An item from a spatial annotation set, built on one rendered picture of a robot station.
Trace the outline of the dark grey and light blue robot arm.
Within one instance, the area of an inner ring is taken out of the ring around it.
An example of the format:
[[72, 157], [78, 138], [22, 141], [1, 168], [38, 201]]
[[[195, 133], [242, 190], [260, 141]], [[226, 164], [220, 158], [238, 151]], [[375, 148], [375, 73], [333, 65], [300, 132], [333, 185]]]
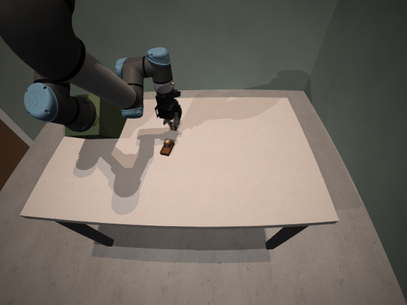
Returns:
[[74, 132], [88, 130], [96, 108], [85, 97], [70, 96], [73, 84], [121, 107], [124, 118], [141, 118], [144, 78], [152, 77], [158, 93], [174, 88], [169, 52], [158, 47], [145, 57], [121, 58], [115, 74], [74, 34], [74, 6], [75, 0], [0, 0], [0, 36], [34, 69], [34, 84], [24, 95], [27, 112]]

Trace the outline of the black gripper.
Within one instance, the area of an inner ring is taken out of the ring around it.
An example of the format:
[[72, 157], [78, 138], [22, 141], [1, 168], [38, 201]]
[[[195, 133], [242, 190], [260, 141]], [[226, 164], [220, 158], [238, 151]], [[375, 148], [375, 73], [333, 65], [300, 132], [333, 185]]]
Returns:
[[[155, 107], [155, 112], [158, 110], [158, 114], [156, 112], [157, 118], [162, 118], [164, 119], [163, 125], [166, 123], [170, 126], [171, 120], [173, 120], [173, 127], [176, 126], [178, 128], [180, 120], [181, 120], [181, 115], [182, 115], [182, 109], [181, 106], [178, 104], [178, 101], [175, 98], [171, 98], [171, 95], [174, 93], [174, 89], [168, 93], [158, 93], [156, 92], [156, 102], [157, 105]], [[161, 98], [160, 98], [161, 97]], [[162, 106], [161, 106], [162, 103]]]

